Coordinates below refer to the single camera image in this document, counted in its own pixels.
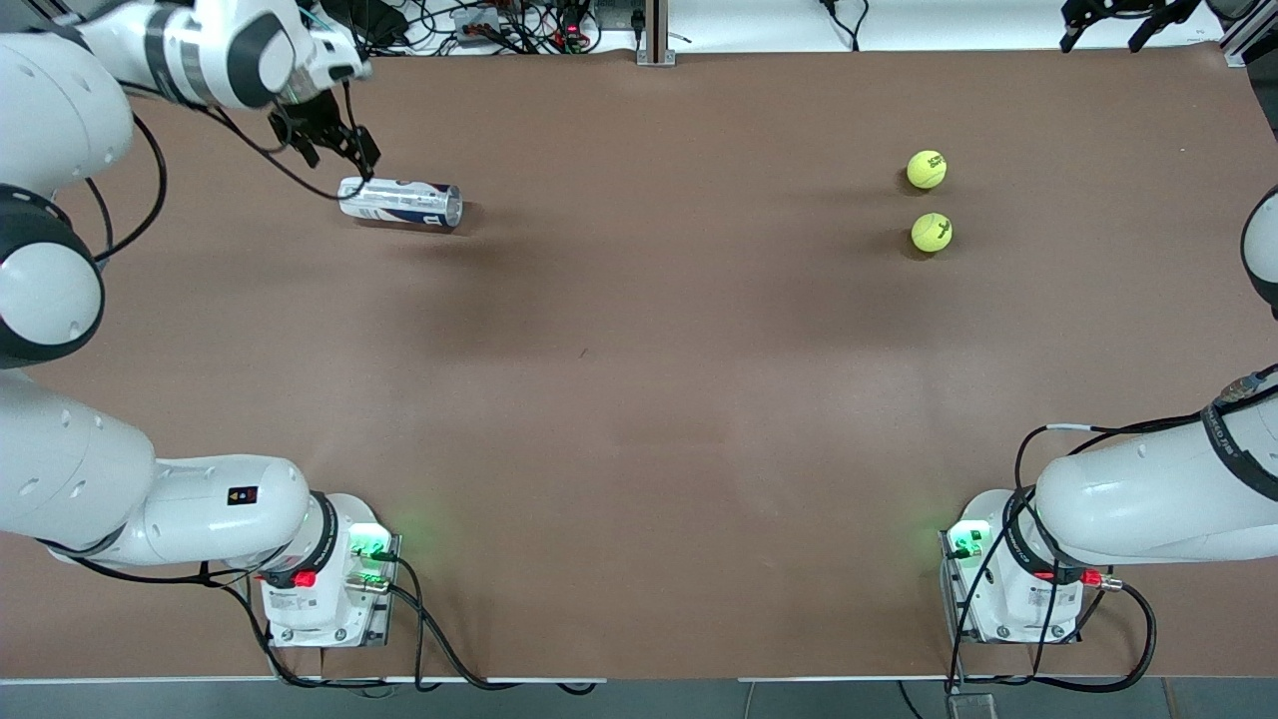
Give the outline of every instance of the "brown table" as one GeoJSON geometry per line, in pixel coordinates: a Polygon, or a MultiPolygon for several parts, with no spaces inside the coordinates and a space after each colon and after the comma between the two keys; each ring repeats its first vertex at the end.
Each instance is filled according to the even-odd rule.
{"type": "MultiPolygon", "coordinates": [[[[277,455],[367,499],[488,676],[938,676],[935,533],[1011,483],[1026,430],[1191,411],[1273,359],[1237,238],[1278,152],[1209,46],[377,74],[380,172],[460,184],[459,231],[358,225],[143,103],[169,208],[112,261],[97,338],[32,375],[162,456],[277,455]],[[920,195],[898,170],[925,147],[951,176],[920,195]],[[905,230],[933,209],[957,239],[924,259],[905,230]]],[[[104,176],[121,225],[151,172],[139,143],[104,176]]],[[[215,593],[12,536],[0,562],[3,676],[265,673],[215,593]]],[[[1155,673],[1278,674],[1278,563],[1122,576],[1158,609],[1155,673]]],[[[1130,667],[1141,626],[1108,605],[1047,670],[1130,667]]],[[[410,636],[401,613],[323,670],[403,677],[410,636]]]]}

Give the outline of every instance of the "tennis ball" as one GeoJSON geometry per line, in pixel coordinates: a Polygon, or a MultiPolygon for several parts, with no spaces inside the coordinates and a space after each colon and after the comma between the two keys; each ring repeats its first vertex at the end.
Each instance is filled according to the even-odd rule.
{"type": "Polygon", "coordinates": [[[953,238],[953,225],[950,217],[941,212],[928,212],[914,221],[910,227],[910,239],[914,245],[924,252],[939,252],[950,244],[953,238]]]}
{"type": "Polygon", "coordinates": [[[905,176],[919,189],[932,189],[946,179],[946,158],[935,149],[924,149],[910,157],[905,176]]]}

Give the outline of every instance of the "gray floor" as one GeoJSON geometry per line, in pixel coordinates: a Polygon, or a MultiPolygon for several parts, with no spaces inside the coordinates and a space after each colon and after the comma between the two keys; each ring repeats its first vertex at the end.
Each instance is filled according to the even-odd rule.
{"type": "MultiPolygon", "coordinates": [[[[615,682],[587,697],[552,686],[486,693],[447,686],[400,690],[369,700],[343,691],[291,690],[266,682],[173,682],[0,687],[4,719],[735,719],[749,685],[732,681],[615,682]]],[[[909,683],[924,719],[946,716],[937,682],[909,683]]],[[[1117,695],[1077,695],[1043,686],[992,690],[1002,719],[1252,719],[1278,714],[1274,679],[1146,679],[1117,695]]],[[[910,719],[891,682],[760,683],[751,719],[910,719]]]]}

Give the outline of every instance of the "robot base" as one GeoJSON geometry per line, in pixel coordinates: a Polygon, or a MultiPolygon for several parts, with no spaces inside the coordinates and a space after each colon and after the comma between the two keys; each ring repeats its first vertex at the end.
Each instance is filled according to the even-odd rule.
{"type": "Polygon", "coordinates": [[[337,513],[334,553],[309,587],[276,589],[262,582],[262,600],[272,635],[281,647],[382,646],[390,626],[386,587],[396,564],[360,552],[399,552],[399,536],[377,524],[373,511],[349,494],[330,494],[337,513]]]}
{"type": "MultiPolygon", "coordinates": [[[[1003,530],[1003,508],[1011,497],[1011,490],[989,490],[976,496],[962,518],[941,533],[941,590],[951,632],[962,616],[962,603],[978,579],[982,562],[1003,530]],[[970,557],[956,557],[967,553],[970,557]]],[[[1043,637],[1052,584],[1022,570],[1006,541],[993,552],[994,557],[973,595],[961,637],[984,644],[1038,644],[1043,637]]],[[[1081,582],[1057,586],[1045,636],[1048,644],[1075,641],[1075,619],[1081,603],[1081,582]]]]}

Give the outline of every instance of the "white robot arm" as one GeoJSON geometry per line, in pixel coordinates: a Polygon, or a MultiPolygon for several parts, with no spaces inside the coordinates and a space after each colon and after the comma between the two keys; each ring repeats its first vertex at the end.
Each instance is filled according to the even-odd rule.
{"type": "Polygon", "coordinates": [[[101,321],[100,268],[52,197],[128,151],[121,83],[280,111],[367,74],[349,38],[305,28],[291,0],[132,1],[0,34],[0,531],[104,567],[257,572],[276,644],[359,646],[376,633],[389,568],[368,556],[391,538],[363,502],[311,492],[280,458],[156,460],[139,430],[19,372],[77,350],[101,321]]]}
{"type": "MultiPolygon", "coordinates": [[[[1247,218],[1241,253],[1278,317],[1278,188],[1247,218]]],[[[946,533],[951,595],[973,594],[983,564],[993,586],[973,594],[965,630],[980,641],[1038,642],[1051,617],[1048,641],[1061,641],[1074,636],[1085,568],[1278,556],[1273,379],[1278,367],[1174,427],[1053,461],[1031,490],[973,499],[946,533]]]]}

